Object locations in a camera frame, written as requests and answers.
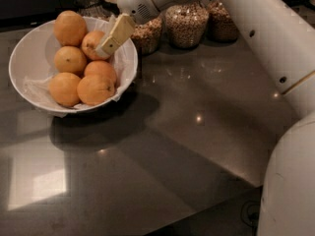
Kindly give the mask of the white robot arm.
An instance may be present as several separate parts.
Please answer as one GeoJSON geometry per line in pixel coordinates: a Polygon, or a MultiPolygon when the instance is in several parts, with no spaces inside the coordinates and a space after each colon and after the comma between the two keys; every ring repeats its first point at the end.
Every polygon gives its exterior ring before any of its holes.
{"type": "MultiPolygon", "coordinates": [[[[172,5],[201,0],[104,0],[120,19],[97,47],[110,55],[172,5]]],[[[315,29],[282,0],[221,0],[299,120],[269,160],[257,236],[315,236],[315,29]]]]}

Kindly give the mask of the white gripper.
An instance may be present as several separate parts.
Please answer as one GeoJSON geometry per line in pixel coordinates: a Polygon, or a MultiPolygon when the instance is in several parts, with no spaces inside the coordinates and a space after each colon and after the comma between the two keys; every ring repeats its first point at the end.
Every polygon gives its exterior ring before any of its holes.
{"type": "Polygon", "coordinates": [[[166,10],[175,4],[179,4],[184,0],[104,1],[112,4],[117,3],[119,11],[125,13],[119,15],[117,18],[114,16],[110,17],[107,31],[95,48],[95,52],[99,57],[107,59],[130,38],[135,30],[135,22],[138,25],[145,24],[156,18],[161,11],[166,10]]]}

